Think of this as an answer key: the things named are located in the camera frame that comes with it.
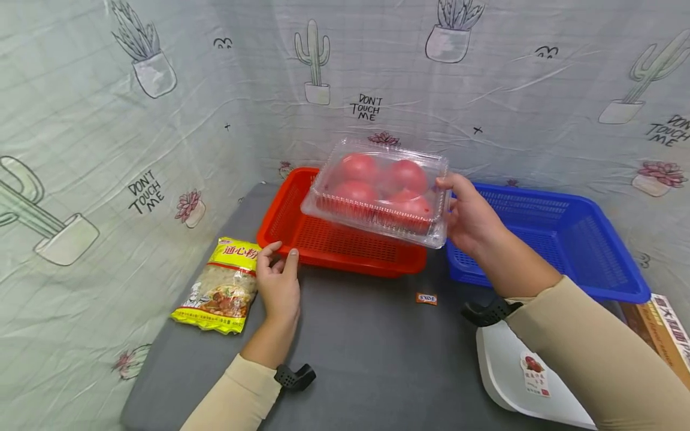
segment red plastic basket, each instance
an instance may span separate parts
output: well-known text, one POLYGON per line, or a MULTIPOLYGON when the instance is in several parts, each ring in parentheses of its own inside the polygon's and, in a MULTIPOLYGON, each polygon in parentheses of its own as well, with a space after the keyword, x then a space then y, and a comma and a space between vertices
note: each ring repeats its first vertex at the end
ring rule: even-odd
POLYGON ((283 241, 279 254, 299 250, 308 265, 395 278, 426 265, 426 248, 302 214, 299 205, 319 173, 293 170, 278 191, 257 234, 261 247, 283 241))

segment person's left hand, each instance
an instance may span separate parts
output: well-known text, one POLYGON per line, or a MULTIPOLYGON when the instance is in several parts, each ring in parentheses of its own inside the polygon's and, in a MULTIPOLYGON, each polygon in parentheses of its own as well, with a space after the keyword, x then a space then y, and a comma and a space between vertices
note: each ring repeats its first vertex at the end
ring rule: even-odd
POLYGON ((296 320, 299 317, 299 282, 297 262, 299 253, 290 250, 288 258, 270 266, 273 253, 281 241, 268 244, 257 257, 257 286, 266 306, 266 320, 296 320))

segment blue plastic basket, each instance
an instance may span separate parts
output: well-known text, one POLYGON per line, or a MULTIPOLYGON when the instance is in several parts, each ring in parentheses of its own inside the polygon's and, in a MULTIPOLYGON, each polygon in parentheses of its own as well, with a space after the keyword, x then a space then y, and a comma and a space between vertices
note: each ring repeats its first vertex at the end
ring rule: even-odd
MULTIPOLYGON (((599 206, 572 194, 475 183, 514 234, 589 296, 644 303, 651 291, 599 206)), ((447 241, 451 278, 491 286, 474 259, 447 241)))

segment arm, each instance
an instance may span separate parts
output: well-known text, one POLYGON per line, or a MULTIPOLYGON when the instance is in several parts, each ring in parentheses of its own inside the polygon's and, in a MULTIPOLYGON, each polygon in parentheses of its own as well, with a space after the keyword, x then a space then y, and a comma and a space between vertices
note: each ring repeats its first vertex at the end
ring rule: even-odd
POLYGON ((296 249, 286 261, 270 266, 281 243, 264 248, 257 258, 257 286, 266 320, 189 416, 182 431, 254 431, 273 407, 281 386, 275 370, 287 357, 299 319, 296 249))
POLYGON ((452 188, 448 236, 495 291, 526 305, 508 325, 556 372, 599 430, 686 430, 690 392, 643 340, 511 234, 469 180, 452 188))

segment macaroni package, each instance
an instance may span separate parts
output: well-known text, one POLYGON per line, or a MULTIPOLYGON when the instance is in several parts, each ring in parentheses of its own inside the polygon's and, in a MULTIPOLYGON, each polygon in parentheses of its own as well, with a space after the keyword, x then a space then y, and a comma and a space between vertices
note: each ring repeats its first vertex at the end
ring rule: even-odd
POLYGON ((256 295, 257 244, 232 238, 218 246, 192 285, 189 298, 170 315, 202 330, 239 334, 256 295))

